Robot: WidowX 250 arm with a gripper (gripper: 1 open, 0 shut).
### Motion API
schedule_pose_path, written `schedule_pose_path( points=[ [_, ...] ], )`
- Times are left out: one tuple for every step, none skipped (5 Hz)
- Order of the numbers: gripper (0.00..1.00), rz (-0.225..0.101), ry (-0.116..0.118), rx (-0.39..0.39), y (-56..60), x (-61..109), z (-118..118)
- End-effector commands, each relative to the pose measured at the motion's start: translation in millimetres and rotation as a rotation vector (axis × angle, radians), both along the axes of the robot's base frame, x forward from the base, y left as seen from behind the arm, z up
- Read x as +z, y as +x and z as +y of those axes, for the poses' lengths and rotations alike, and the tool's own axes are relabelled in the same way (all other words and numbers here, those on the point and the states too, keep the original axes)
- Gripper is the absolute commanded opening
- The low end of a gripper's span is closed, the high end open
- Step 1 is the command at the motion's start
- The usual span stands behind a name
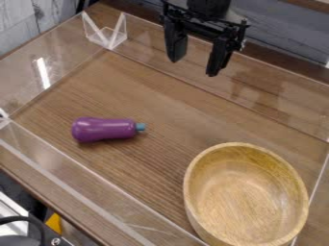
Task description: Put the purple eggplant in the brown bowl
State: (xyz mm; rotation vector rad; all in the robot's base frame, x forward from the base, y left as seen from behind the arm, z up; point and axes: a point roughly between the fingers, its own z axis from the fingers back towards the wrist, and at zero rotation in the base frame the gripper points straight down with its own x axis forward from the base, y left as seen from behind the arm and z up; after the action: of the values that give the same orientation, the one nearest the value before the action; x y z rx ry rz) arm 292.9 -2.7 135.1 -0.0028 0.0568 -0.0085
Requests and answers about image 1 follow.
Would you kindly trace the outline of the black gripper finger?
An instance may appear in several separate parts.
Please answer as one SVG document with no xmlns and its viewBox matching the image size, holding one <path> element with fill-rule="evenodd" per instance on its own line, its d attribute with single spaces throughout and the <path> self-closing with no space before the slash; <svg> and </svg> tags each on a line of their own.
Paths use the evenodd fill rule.
<svg viewBox="0 0 329 246">
<path fill-rule="evenodd" d="M 182 23 L 169 17 L 163 28 L 167 56 L 171 62 L 178 62 L 186 55 L 187 34 Z"/>
<path fill-rule="evenodd" d="M 213 51 L 210 53 L 206 74 L 214 77 L 230 61 L 233 52 L 241 48 L 241 43 L 234 37 L 218 37 L 214 40 Z"/>
</svg>

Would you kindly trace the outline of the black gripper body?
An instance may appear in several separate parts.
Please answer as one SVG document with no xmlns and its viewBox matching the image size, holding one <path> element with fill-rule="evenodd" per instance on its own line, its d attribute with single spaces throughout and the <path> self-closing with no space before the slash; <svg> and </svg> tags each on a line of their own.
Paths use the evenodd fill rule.
<svg viewBox="0 0 329 246">
<path fill-rule="evenodd" d="M 231 10 L 231 0 L 162 0 L 166 37 L 243 37 L 247 20 Z"/>
</svg>

